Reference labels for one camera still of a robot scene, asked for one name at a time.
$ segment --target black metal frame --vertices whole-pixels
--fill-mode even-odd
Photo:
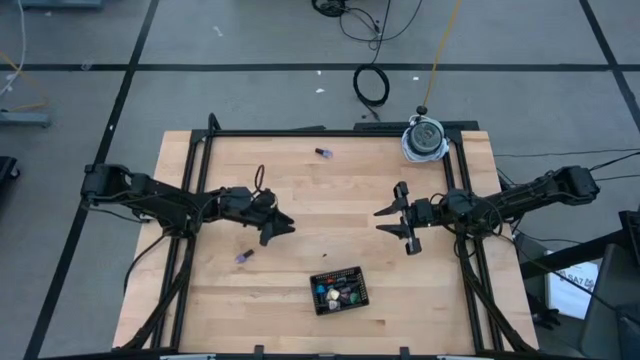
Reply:
[[[471,180],[466,163],[466,156],[464,154],[464,146],[462,143],[461,131],[463,130],[478,130],[478,124],[475,121],[458,121],[458,122],[445,122],[443,123],[446,134],[454,143],[456,148],[457,158],[459,162],[460,175],[462,177],[463,188],[471,190]],[[205,190],[205,183],[207,173],[209,170],[209,160],[211,157],[211,150],[213,146],[213,140],[215,137],[401,137],[402,133],[407,127],[407,123],[359,123],[354,126],[354,130],[325,130],[322,127],[310,127],[296,130],[222,130],[219,123],[212,115],[209,116],[209,129],[207,130],[192,130],[191,137],[189,139],[189,149],[187,151],[187,159],[185,164],[185,172],[182,178],[182,190],[189,190],[189,184],[191,183],[191,177],[193,174],[193,168],[195,163],[195,154],[198,145],[204,140],[204,148],[202,161],[200,164],[200,171],[197,182],[197,192],[203,192]],[[451,158],[447,154],[443,160],[445,177],[447,180],[447,187],[449,189],[455,188],[453,167],[451,164]],[[162,288],[160,296],[167,294],[168,287],[172,282],[175,264],[178,258],[178,249],[182,239],[172,238],[169,247],[169,253],[167,256],[167,262],[165,265],[165,272],[162,281]],[[486,263],[486,256],[484,248],[481,242],[474,244],[476,246],[476,253],[478,256],[478,270],[481,275],[483,286],[493,297],[491,283],[489,279],[489,270]],[[461,249],[461,255],[467,255],[466,247]],[[189,272],[191,270],[193,257],[190,258],[191,262],[188,264]],[[174,317],[173,328],[171,332],[171,340],[169,347],[172,349],[178,349],[180,346],[180,337],[182,334],[182,326],[184,322],[184,312],[186,310],[187,293],[189,289],[189,281],[184,284],[178,295],[178,301],[176,305],[176,314]],[[478,309],[475,299],[475,294],[471,287],[465,283],[465,295],[467,298],[467,305],[469,311],[469,321],[473,336],[474,349],[477,352],[484,350],[482,340],[482,329],[480,327],[480,320],[478,317]],[[494,349],[504,350],[502,344],[502,337],[500,331],[493,320],[489,317],[489,325],[491,328],[491,336],[494,344]],[[164,316],[158,321],[156,328],[152,335],[151,348],[161,348],[162,335],[164,332]]]
[[[189,140],[189,149],[187,151],[187,159],[185,164],[185,172],[182,179],[182,189],[188,190],[191,183],[194,165],[195,155],[200,143],[203,143],[203,155],[200,164],[200,172],[197,181],[197,192],[203,192],[205,190],[205,183],[207,173],[209,169],[209,162],[211,158],[211,151],[213,141],[216,137],[394,137],[400,138],[403,131],[408,126],[407,123],[359,123],[354,126],[353,130],[326,130],[324,127],[309,127],[295,130],[221,130],[220,125],[215,120],[214,116],[209,117],[209,128],[206,130],[192,130]],[[453,147],[456,149],[457,161],[459,163],[460,177],[462,181],[462,187],[465,190],[471,191],[471,179],[466,162],[466,155],[464,152],[464,144],[462,140],[461,131],[479,130],[478,123],[475,121],[458,121],[458,122],[443,122],[445,133],[450,139]],[[445,179],[449,190],[456,187],[453,166],[451,163],[450,154],[446,154],[443,158],[443,166],[445,170]],[[192,237],[187,240],[187,247],[189,249],[195,248],[196,237]],[[178,259],[178,250],[180,248],[181,239],[174,238],[171,240],[169,253],[167,256],[167,263],[165,266],[165,274],[161,287],[161,296],[167,294],[170,284],[175,281],[173,274],[175,271],[175,265]],[[475,252],[477,254],[477,268],[480,274],[482,286],[489,294],[491,300],[493,300],[493,293],[491,288],[491,281],[489,276],[489,269],[486,262],[486,255],[484,253],[484,247],[481,242],[475,242]],[[469,260],[463,258],[468,255],[466,245],[458,248],[460,252],[460,266],[461,271],[465,266],[469,266]],[[160,359],[162,356],[178,355],[180,354],[178,349],[180,345],[180,337],[182,334],[182,326],[184,322],[184,313],[186,310],[187,295],[189,289],[189,275],[191,267],[193,265],[193,256],[185,257],[188,263],[186,266],[189,271],[186,276],[181,289],[179,291],[176,315],[172,326],[172,332],[170,337],[169,347],[162,347],[162,336],[165,327],[164,316],[159,317],[157,325],[154,328],[151,336],[149,349],[128,349],[120,348],[114,349],[109,353],[98,354],[86,354],[75,356],[63,356],[56,358],[37,358],[38,360],[93,360],[93,359]],[[512,359],[512,360],[527,360],[527,359],[545,359],[545,360],[570,360],[572,357],[555,356],[538,353],[527,352],[508,352],[504,351],[502,342],[502,335],[500,329],[496,325],[495,321],[488,316],[489,328],[491,332],[491,339],[493,349],[486,349],[483,342],[482,328],[480,326],[480,319],[478,315],[478,308],[476,303],[476,295],[467,282],[464,282],[465,297],[467,300],[467,310],[469,313],[469,325],[471,334],[473,337],[473,345],[475,355],[466,355],[468,357],[480,356],[491,357],[493,359]],[[263,345],[256,345],[254,353],[246,354],[204,354],[202,359],[206,359],[207,355],[210,359],[438,359],[437,355],[410,355],[409,348],[399,348],[398,355],[339,355],[339,354],[265,354]]]
[[[520,265],[523,279],[548,274],[551,271],[566,269],[604,256],[608,245],[616,244],[626,249],[640,266],[640,212],[621,211],[618,213],[622,229],[610,234],[572,246],[553,254],[529,260]]]

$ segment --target round device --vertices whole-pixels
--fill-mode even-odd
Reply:
[[[442,131],[431,121],[420,121],[409,130],[408,140],[411,151],[417,155],[430,155],[442,144]]]

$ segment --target black floor stripe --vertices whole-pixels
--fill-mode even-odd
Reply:
[[[155,16],[156,9],[158,8],[158,2],[159,0],[152,0],[149,4],[149,9],[147,10],[147,15],[144,18],[144,22],[142,23],[142,27],[138,35],[138,40],[136,41],[133,54],[131,55],[131,60],[129,61],[124,79],[122,80],[122,85],[120,86],[120,91],[118,92],[118,95],[116,97],[116,101],[113,106],[113,110],[111,111],[111,115],[109,116],[107,126],[105,127],[105,132],[102,136],[102,141],[100,142],[98,153],[96,154],[95,163],[104,162],[107,157],[107,152],[109,151],[109,146],[111,145],[111,140],[113,139],[115,128],[118,124],[118,120],[120,119],[122,108],[131,87],[131,81],[133,80],[133,75],[135,74],[136,65],[140,61],[142,49],[144,48],[144,44],[149,34],[149,29],[151,28],[151,23],[153,22],[153,17]],[[45,297],[42,309],[40,310],[40,314],[38,315],[36,326],[33,330],[33,333],[31,334],[29,345],[27,346],[27,349],[25,351],[25,359],[37,359],[40,355],[42,344],[44,343],[45,337],[47,335],[49,324],[51,323],[53,313],[55,311],[56,305],[58,304],[58,299],[60,298],[60,293],[62,292],[65,278],[67,276],[67,273],[69,272],[69,268],[71,267],[71,261],[73,260],[73,255],[78,245],[78,241],[80,240],[80,234],[82,233],[84,222],[87,218],[87,212],[82,209],[82,205],[82,203],[78,205],[78,210],[76,211],[71,229],[69,230],[69,235],[67,236],[67,241],[65,242],[64,248],[62,250],[62,255],[60,256],[60,260],[58,261],[58,266],[56,267],[53,279],[51,280],[51,285],[49,286],[49,290],[47,291],[47,296]]]
[[[94,64],[88,70],[82,64],[24,64],[24,71],[127,71],[127,64]],[[0,71],[14,71],[7,64],[0,64]]]
[[[300,64],[139,64],[135,71],[353,71],[360,63],[300,63]],[[25,71],[85,71],[81,64],[25,64]],[[387,71],[430,71],[433,64],[376,64]],[[601,72],[618,67],[609,64],[440,64],[438,71],[491,71],[491,72]],[[620,65],[628,70],[640,71],[640,64]],[[125,64],[95,64],[86,71],[128,71]],[[0,65],[0,71],[12,71]]]
[[[580,0],[580,6],[582,6],[582,10],[584,14],[587,16],[587,20],[589,21],[589,25],[591,25],[591,30],[593,31],[593,35],[596,37],[596,41],[598,41],[598,45],[600,45],[600,49],[602,49],[602,54],[604,54],[604,58],[607,59],[607,63],[612,67],[613,77],[616,79],[616,83],[618,84],[618,88],[620,89],[620,93],[622,93],[622,98],[627,103],[627,107],[629,108],[629,112],[631,113],[631,117],[633,121],[636,123],[636,127],[640,130],[640,108],[638,107],[638,102],[636,101],[636,97],[633,95],[631,88],[629,88],[629,84],[627,83],[627,79],[625,79],[624,74],[621,71],[621,67],[618,66],[618,61],[616,61],[616,57],[613,55],[613,51],[611,51],[611,47],[607,42],[607,39],[602,32],[602,28],[596,19],[596,15],[593,13],[593,9],[589,4],[588,0]]]

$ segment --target black tray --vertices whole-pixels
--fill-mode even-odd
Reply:
[[[360,284],[358,285],[358,288],[353,290],[353,292],[358,292],[360,294],[360,301],[350,305],[341,304],[340,308],[334,309],[334,310],[329,310],[328,306],[324,306],[324,307],[320,306],[321,295],[318,295],[316,293],[317,286],[319,284],[323,284],[327,279],[332,278],[334,280],[337,280],[341,277],[355,277],[357,281],[360,282]],[[316,309],[316,315],[318,316],[333,314],[340,311],[355,309],[355,308],[369,305],[369,295],[367,294],[367,287],[365,286],[365,283],[364,283],[364,276],[362,275],[362,269],[360,269],[359,266],[338,270],[338,271],[332,271],[332,272],[328,272],[320,275],[314,275],[314,276],[311,276],[309,280],[311,281],[311,296],[313,297],[313,305]]]

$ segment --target black cable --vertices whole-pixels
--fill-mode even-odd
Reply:
[[[491,220],[492,220],[492,216],[493,216],[494,213],[498,216],[498,231],[493,230],[493,228],[485,229],[484,231],[486,233],[492,234],[494,236],[503,236],[502,235],[502,230],[503,230],[504,219],[502,218],[502,215],[500,214],[500,211],[498,210],[498,208],[493,203],[491,203],[490,201],[488,201],[488,200],[486,200],[484,198],[477,197],[477,196],[474,196],[473,198],[476,199],[476,200],[482,201],[482,202],[488,204],[491,207],[491,209],[485,213],[485,214],[487,214],[487,213],[489,214],[489,218],[487,219],[486,224],[488,224],[489,226],[491,226],[491,224],[493,224],[493,222]],[[440,202],[438,203],[439,205],[441,205],[443,199],[444,199],[444,196],[443,196],[442,199],[440,199]],[[446,224],[443,224],[443,227],[445,229],[447,229],[449,232],[451,232],[451,233],[456,235],[456,241],[453,244],[453,254],[457,258],[460,258],[460,259],[463,259],[463,260],[471,259],[476,254],[476,249],[474,248],[473,251],[469,255],[467,255],[466,257],[463,258],[463,257],[460,256],[460,252],[458,251],[458,247],[459,246],[466,246],[466,245],[465,244],[461,244],[460,242],[464,243],[467,240],[475,240],[475,239],[478,239],[478,238],[480,239],[480,241],[484,240],[485,234],[469,234],[469,233],[465,233],[460,238],[458,238],[458,235],[460,235],[460,233],[458,231],[456,231],[455,229],[450,228]]]
[[[598,170],[598,169],[602,169],[605,166],[609,166],[611,164],[615,164],[618,161],[622,161],[624,159],[628,159],[628,158],[630,158],[632,156],[636,156],[636,155],[640,155],[640,151],[634,152],[633,154],[629,154],[629,155],[625,155],[625,156],[619,157],[617,159],[613,159],[613,160],[607,161],[607,162],[602,163],[600,165],[593,166],[591,169],[589,169],[589,171],[595,171],[595,170]]]
[[[531,235],[523,232],[522,230],[513,229],[513,232],[516,232],[516,231],[518,231],[520,234],[524,235],[525,237],[528,237],[529,239],[537,240],[537,241],[540,241],[540,242],[568,242],[568,243],[576,244],[576,245],[581,245],[582,244],[580,241],[569,240],[569,239],[541,239],[541,238],[537,238],[535,236],[531,236]]]
[[[440,196],[440,197],[441,197],[441,199],[443,199],[443,198],[444,198],[444,194],[443,194],[443,193],[435,193],[435,194],[431,195],[431,197],[429,198],[429,203],[430,203],[431,205],[433,205],[433,198],[434,198],[434,197],[436,197],[436,196]]]
[[[113,199],[117,198],[118,196],[126,195],[126,194],[135,194],[135,191],[133,191],[133,190],[125,190],[125,191],[120,191],[119,193],[115,193],[115,194],[109,195],[109,196],[93,195],[91,198],[95,199],[95,200],[113,200]]]
[[[148,220],[140,220],[140,219],[134,219],[134,218],[126,217],[124,215],[120,215],[120,214],[118,214],[116,212],[113,212],[113,211],[110,211],[110,210],[96,209],[96,208],[92,208],[92,207],[85,206],[85,205],[82,205],[82,208],[87,210],[87,211],[94,211],[94,212],[99,212],[99,213],[103,213],[103,214],[113,215],[113,216],[115,216],[115,217],[117,217],[119,219],[130,221],[130,222],[137,223],[137,224],[146,224],[146,223],[149,222]]]
[[[520,247],[520,246],[519,246],[515,241],[513,241],[512,239],[509,239],[508,237],[506,237],[506,236],[504,236],[504,235],[502,235],[502,237],[503,237],[504,239],[506,239],[507,241],[509,241],[510,243],[512,243],[512,244],[513,244],[513,246],[516,248],[516,250],[517,250],[520,254],[522,254],[524,257],[526,257],[526,258],[527,258],[527,259],[528,259],[528,260],[529,260],[533,265],[535,265],[535,266],[539,267],[540,269],[542,269],[542,270],[544,270],[544,271],[546,271],[546,272],[548,272],[548,273],[551,273],[551,274],[556,275],[557,277],[559,277],[559,278],[561,278],[562,280],[564,280],[564,281],[568,282],[569,284],[573,285],[574,287],[578,288],[579,290],[581,290],[581,291],[583,291],[583,292],[585,292],[585,293],[589,294],[592,298],[594,298],[594,299],[598,300],[602,305],[604,305],[604,306],[605,306],[606,308],[608,308],[609,310],[614,311],[614,312],[617,312],[617,309],[615,308],[615,306],[613,306],[613,305],[609,304],[607,301],[605,301],[604,299],[602,299],[600,296],[598,296],[598,295],[594,294],[593,292],[591,292],[591,291],[589,291],[589,290],[587,290],[587,289],[583,288],[583,287],[582,287],[582,286],[580,286],[579,284],[576,284],[575,282],[573,282],[573,280],[571,280],[571,279],[569,279],[568,277],[566,277],[566,276],[564,276],[564,275],[560,274],[559,272],[557,272],[557,271],[551,271],[551,269],[549,269],[549,268],[547,268],[546,266],[544,266],[544,265],[540,264],[538,261],[536,261],[536,260],[535,260],[535,259],[533,259],[531,256],[529,256],[526,252],[524,252],[524,251],[522,250],[522,247]],[[625,316],[629,321],[631,321],[631,322],[633,322],[634,324],[636,324],[636,325],[640,326],[640,321],[638,321],[638,320],[634,319],[633,317],[630,317],[628,314],[624,314],[624,316]]]
[[[494,154],[494,157],[541,157],[541,156],[565,156],[565,155],[581,155],[581,154],[600,154],[608,152],[626,152],[626,151],[639,151],[640,148],[629,149],[604,149],[604,150],[586,150],[586,151],[570,151],[561,153],[542,153],[542,154]]]
[[[360,87],[358,86],[358,77],[360,76],[360,73],[363,70],[373,70],[373,72],[378,74],[378,76],[382,80],[382,83],[384,84],[384,94],[382,95],[382,97],[380,99],[371,100],[371,99],[367,98],[366,96],[364,96],[362,94],[362,92],[360,91]],[[378,113],[375,110],[373,110],[372,108],[384,105],[384,103],[386,103],[387,100],[389,99],[389,91],[391,90],[391,87],[390,87],[390,84],[389,84],[389,78],[387,77],[387,74],[385,74],[384,71],[382,71],[379,67],[377,67],[377,66],[375,66],[373,64],[362,64],[362,65],[358,66],[356,71],[353,73],[353,90],[356,92],[356,96],[358,96],[358,100],[360,100],[360,102],[367,109],[369,109],[369,111],[371,112],[371,114],[373,114],[373,117],[376,120],[380,121],[380,115],[378,115]]]
[[[609,180],[627,179],[627,178],[633,178],[633,177],[640,177],[640,174],[613,176],[608,178],[594,179],[594,181],[609,181]]]
[[[353,11],[360,11],[361,13],[365,14],[369,20],[371,20],[371,25],[367,24],[367,22],[361,18],[360,16],[356,15],[355,13],[353,13]],[[380,27],[378,26],[378,24],[376,24],[376,22],[373,20],[373,17],[371,16],[371,14],[369,14],[368,12],[360,9],[360,8],[348,8],[346,9],[346,13],[356,17],[358,20],[360,20],[360,22],[362,22],[367,28],[369,28],[369,30],[371,30],[371,32],[373,32],[375,35],[373,38],[371,39],[361,39],[361,38],[357,38],[355,36],[352,36],[351,34],[347,33],[347,31],[344,29],[344,25],[342,24],[342,16],[340,16],[340,19],[338,20],[338,24],[340,25],[340,30],[342,31],[342,33],[347,36],[348,38],[351,38],[353,40],[356,41],[366,41],[369,44],[369,49],[371,50],[376,50],[376,48],[372,48],[371,47],[371,43],[376,40],[378,38],[378,36],[380,35]]]
[[[380,36],[380,39],[378,39],[378,40],[376,40],[376,38],[373,38],[373,39],[363,39],[363,38],[359,38],[359,37],[356,37],[356,36],[350,35],[350,34],[348,34],[348,33],[344,30],[344,27],[342,26],[342,17],[340,17],[340,27],[342,28],[342,33],[343,33],[343,34],[345,34],[345,35],[346,35],[346,36],[348,36],[349,38],[351,38],[351,39],[353,39],[353,40],[357,40],[357,41],[366,41],[366,42],[371,42],[371,41],[373,41],[373,40],[376,40],[376,42],[383,42],[383,41],[393,40],[393,39],[397,38],[398,36],[402,35],[402,33],[404,33],[404,32],[409,28],[409,26],[411,25],[411,23],[413,23],[413,20],[414,20],[414,19],[416,18],[416,16],[418,15],[418,11],[420,11],[420,7],[421,7],[421,6],[422,6],[422,0],[420,0],[420,1],[418,2],[418,6],[416,6],[416,10],[413,12],[413,15],[411,16],[411,19],[409,19],[409,22],[407,23],[407,25],[405,25],[405,26],[404,26],[404,28],[402,28],[402,30],[400,30],[397,34],[395,34],[395,35],[393,35],[393,36],[390,36],[390,37],[388,37],[388,38],[386,38],[386,39],[385,39],[382,35]],[[351,9],[353,9],[353,10],[358,9],[358,10],[362,11],[363,13],[366,13],[366,12],[365,12],[364,10],[362,10],[362,9],[359,9],[359,8],[349,8],[349,7],[348,7],[348,8],[346,8],[346,10],[347,10],[346,12],[348,13],[348,12],[349,12],[349,10],[351,10]],[[368,13],[366,13],[366,15],[368,15],[368,16],[369,16],[369,18],[371,19],[371,22],[372,22],[373,24],[375,24],[375,22],[373,21],[373,18],[371,17],[371,15],[369,15]]]
[[[264,181],[264,164],[260,164],[258,166],[258,170],[256,170],[256,175],[253,177],[253,186],[255,186],[255,190],[253,191],[253,195],[262,193],[262,182]]]
[[[389,17],[390,8],[391,8],[391,0],[387,0],[387,9],[384,14],[384,22],[382,23],[382,32],[380,35],[380,39],[384,38],[384,31],[387,27],[387,19]],[[362,64],[358,66],[356,71],[353,73],[353,90],[356,92],[356,95],[358,96],[358,100],[360,100],[360,102],[371,112],[371,114],[377,121],[380,121],[380,115],[378,115],[378,113],[372,108],[382,106],[384,105],[385,102],[387,102],[387,99],[389,99],[389,91],[391,90],[391,87],[389,84],[389,78],[387,77],[387,74],[385,74],[384,71],[382,71],[382,69],[380,69],[379,67],[373,65],[378,59],[378,54],[380,54],[380,48],[382,47],[381,41],[378,41],[378,40],[375,40],[375,41],[378,43],[378,46],[376,48],[376,55],[374,56],[373,60],[369,64]],[[360,73],[363,70],[373,70],[382,80],[382,83],[384,84],[384,94],[380,99],[371,100],[366,96],[364,96],[360,91],[360,87],[358,86],[358,77],[360,76]]]
[[[515,221],[515,225],[513,226],[513,228],[511,229],[511,233],[514,233],[518,230],[518,226],[520,226],[520,223],[522,223],[522,219],[524,218],[524,215],[522,215],[520,218],[518,218],[518,220]]]
[[[212,201],[219,199],[220,196],[212,196],[209,200],[207,200],[204,205],[202,205],[202,208],[198,211],[198,216],[196,216],[197,219],[197,224],[196,224],[196,229],[199,229],[200,226],[202,226],[202,223],[204,222],[204,210],[207,208],[207,206],[209,204],[211,204]]]
[[[167,233],[163,233],[158,239],[152,242],[151,245],[149,245],[146,249],[142,250],[142,252],[138,254],[138,256],[136,256],[135,259],[133,259],[133,262],[131,263],[131,265],[129,265],[129,269],[127,270],[127,273],[124,276],[124,290],[122,291],[123,293],[127,292],[127,285],[129,284],[129,276],[131,275],[131,271],[133,271],[133,268],[136,266],[138,261],[140,261],[140,259],[142,259],[143,256],[145,256],[149,251],[151,251],[151,249],[156,247],[165,237],[167,237]]]
[[[502,174],[502,176],[504,176],[504,178],[505,178],[506,180],[508,180],[508,181],[511,183],[511,185],[513,185],[513,186],[516,186],[516,185],[517,185],[513,180],[511,180],[511,178],[510,178],[509,176],[507,176],[507,174],[505,174],[505,173],[504,173],[504,171],[500,170],[500,168],[496,168],[496,170],[498,170],[498,172],[499,172],[500,174]]]
[[[382,39],[384,39],[384,31],[387,28],[387,19],[389,18],[389,9],[391,9],[391,0],[387,0],[387,10],[384,13],[384,21],[382,22],[382,32],[380,33],[380,39],[375,40],[378,43],[378,47],[376,48],[376,56],[371,60],[370,65],[373,65],[376,60],[378,60],[378,54],[380,53],[380,48],[382,47]]]

